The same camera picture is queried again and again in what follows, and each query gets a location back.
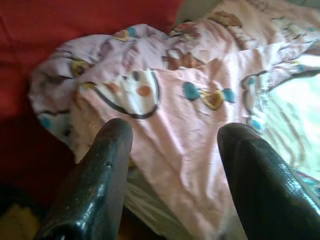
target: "bedsheet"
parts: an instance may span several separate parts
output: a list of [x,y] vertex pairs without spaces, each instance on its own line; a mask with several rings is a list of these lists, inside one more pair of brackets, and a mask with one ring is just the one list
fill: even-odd
[[215,239],[236,214],[218,129],[264,132],[266,93],[319,69],[319,27],[314,9],[224,0],[169,35],[141,24],[67,42],[35,70],[29,96],[78,159],[105,122],[126,119],[131,159],[160,199],[193,237]]

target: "smiley face print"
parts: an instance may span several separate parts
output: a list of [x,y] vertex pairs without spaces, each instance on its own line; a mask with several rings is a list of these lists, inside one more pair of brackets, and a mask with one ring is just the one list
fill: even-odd
[[160,103],[160,86],[152,69],[120,75],[95,91],[110,107],[134,119],[151,117]]

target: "bed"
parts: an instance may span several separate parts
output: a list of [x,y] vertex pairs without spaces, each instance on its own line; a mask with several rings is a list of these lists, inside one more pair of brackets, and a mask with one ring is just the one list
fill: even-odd
[[244,239],[218,129],[251,126],[319,195],[319,27],[316,9],[225,0],[168,35],[139,24],[69,41],[29,97],[78,160],[108,120],[132,125],[125,205],[159,235]]

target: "red fabric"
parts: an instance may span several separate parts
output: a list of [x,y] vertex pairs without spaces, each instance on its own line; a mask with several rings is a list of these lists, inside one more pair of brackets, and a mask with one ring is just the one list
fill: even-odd
[[113,34],[135,24],[168,32],[183,1],[1,0],[0,182],[24,187],[45,202],[72,166],[69,150],[32,116],[27,79],[35,66],[81,36]]

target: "blanket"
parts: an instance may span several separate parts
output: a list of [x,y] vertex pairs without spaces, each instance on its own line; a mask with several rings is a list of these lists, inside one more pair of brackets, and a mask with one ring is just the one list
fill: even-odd
[[299,57],[319,55],[319,28],[315,9],[224,0],[169,35],[140,24],[69,41],[35,70],[29,97],[77,159],[105,122],[127,120],[130,157],[161,200],[196,239],[216,239],[236,215],[218,129],[263,132],[265,93],[318,69]]

